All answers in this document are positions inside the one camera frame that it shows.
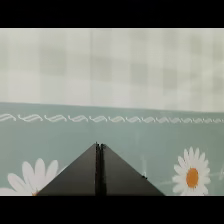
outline white daisy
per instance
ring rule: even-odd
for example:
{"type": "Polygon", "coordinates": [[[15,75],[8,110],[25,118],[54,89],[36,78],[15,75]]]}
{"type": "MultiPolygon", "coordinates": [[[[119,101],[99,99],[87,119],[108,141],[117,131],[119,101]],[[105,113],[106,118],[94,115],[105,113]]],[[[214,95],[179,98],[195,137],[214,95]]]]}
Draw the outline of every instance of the white daisy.
{"type": "Polygon", "coordinates": [[[174,165],[177,176],[173,177],[173,182],[177,183],[174,193],[181,193],[181,196],[204,196],[208,194],[205,184],[209,184],[210,178],[208,160],[205,160],[205,153],[199,157],[199,149],[194,154],[191,147],[188,151],[184,150],[184,159],[178,157],[179,165],[174,165]]]}
{"type": "Polygon", "coordinates": [[[51,162],[47,171],[45,171],[45,164],[42,159],[36,161],[34,170],[28,162],[23,162],[24,180],[14,173],[8,174],[8,181],[14,189],[0,188],[0,196],[35,196],[58,175],[57,170],[57,160],[51,162]]]}

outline white swirl motif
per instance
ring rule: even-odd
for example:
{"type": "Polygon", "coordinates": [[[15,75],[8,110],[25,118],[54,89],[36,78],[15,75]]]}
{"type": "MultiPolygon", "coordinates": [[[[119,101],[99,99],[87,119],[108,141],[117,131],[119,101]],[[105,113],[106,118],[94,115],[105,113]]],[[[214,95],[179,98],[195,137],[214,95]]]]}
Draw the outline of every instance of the white swirl motif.
{"type": "Polygon", "coordinates": [[[64,121],[67,121],[67,119],[63,116],[63,115],[56,115],[56,116],[53,116],[53,117],[49,117],[47,118],[46,115],[44,115],[44,118],[50,122],[58,122],[58,121],[61,121],[61,120],[64,120],[64,121]]]}
{"type": "Polygon", "coordinates": [[[121,116],[117,116],[117,117],[114,117],[114,118],[110,118],[110,117],[108,117],[108,119],[109,119],[110,121],[114,122],[114,123],[117,123],[117,122],[120,122],[120,121],[125,122],[125,119],[124,119],[123,117],[121,117],[121,116]]]}
{"type": "Polygon", "coordinates": [[[218,123],[221,123],[222,121],[221,121],[221,119],[216,118],[216,119],[213,119],[213,122],[216,123],[216,124],[218,124],[218,123]]]}
{"type": "Polygon", "coordinates": [[[95,118],[91,118],[91,116],[89,116],[89,119],[96,122],[96,123],[101,122],[101,121],[106,121],[107,122],[107,119],[104,116],[98,116],[98,117],[95,117],[95,118]]]}
{"type": "Polygon", "coordinates": [[[184,123],[192,123],[192,119],[191,118],[181,118],[181,120],[184,122],[184,123]]]}
{"type": "Polygon", "coordinates": [[[141,122],[141,119],[139,117],[132,117],[132,118],[127,118],[126,117],[126,120],[130,123],[135,123],[135,122],[141,122]]]}
{"type": "Polygon", "coordinates": [[[167,117],[162,117],[162,118],[156,118],[156,120],[161,124],[164,122],[169,123],[169,120],[167,119],[167,117]]]}
{"type": "Polygon", "coordinates": [[[43,121],[43,118],[40,117],[38,114],[31,114],[27,117],[21,117],[20,114],[19,114],[18,118],[25,121],[25,122],[33,122],[33,121],[36,121],[36,120],[43,121]]]}
{"type": "Polygon", "coordinates": [[[175,118],[169,118],[169,120],[170,120],[170,122],[171,123],[174,123],[174,124],[176,124],[176,123],[181,123],[181,120],[180,120],[180,118],[179,117],[175,117],[175,118]]]}
{"type": "Polygon", "coordinates": [[[12,116],[11,114],[1,114],[0,115],[0,122],[6,121],[9,119],[13,119],[14,121],[16,121],[16,118],[14,116],[12,116]]]}
{"type": "Polygon", "coordinates": [[[80,115],[80,116],[73,117],[73,118],[71,118],[70,115],[68,115],[68,119],[71,120],[71,121],[73,121],[73,122],[81,122],[83,120],[85,120],[87,122],[89,121],[88,118],[85,117],[84,115],[80,115]]]}
{"type": "Polygon", "coordinates": [[[142,121],[145,123],[156,122],[156,120],[153,117],[147,117],[145,119],[142,117],[142,121]]]}
{"type": "Polygon", "coordinates": [[[203,121],[204,121],[204,123],[209,124],[212,122],[212,119],[211,118],[206,118],[206,119],[203,118],[203,121]]]}
{"type": "Polygon", "coordinates": [[[198,124],[198,123],[203,123],[203,120],[201,118],[196,118],[196,119],[193,118],[193,122],[198,124]]]}

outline black object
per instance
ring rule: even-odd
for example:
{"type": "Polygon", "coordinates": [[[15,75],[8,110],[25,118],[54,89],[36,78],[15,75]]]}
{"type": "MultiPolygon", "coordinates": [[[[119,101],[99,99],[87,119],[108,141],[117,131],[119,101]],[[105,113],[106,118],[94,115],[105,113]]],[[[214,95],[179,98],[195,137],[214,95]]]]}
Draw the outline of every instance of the black object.
{"type": "Polygon", "coordinates": [[[44,195],[163,196],[108,146],[97,143],[38,193],[44,195]]]}

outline checkered pattern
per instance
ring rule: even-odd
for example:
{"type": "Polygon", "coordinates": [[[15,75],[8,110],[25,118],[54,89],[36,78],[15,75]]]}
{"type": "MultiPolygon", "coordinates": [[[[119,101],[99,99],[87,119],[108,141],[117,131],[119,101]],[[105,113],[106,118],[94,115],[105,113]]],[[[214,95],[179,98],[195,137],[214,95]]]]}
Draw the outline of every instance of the checkered pattern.
{"type": "Polygon", "coordinates": [[[224,111],[223,29],[1,29],[0,101],[224,111]]]}

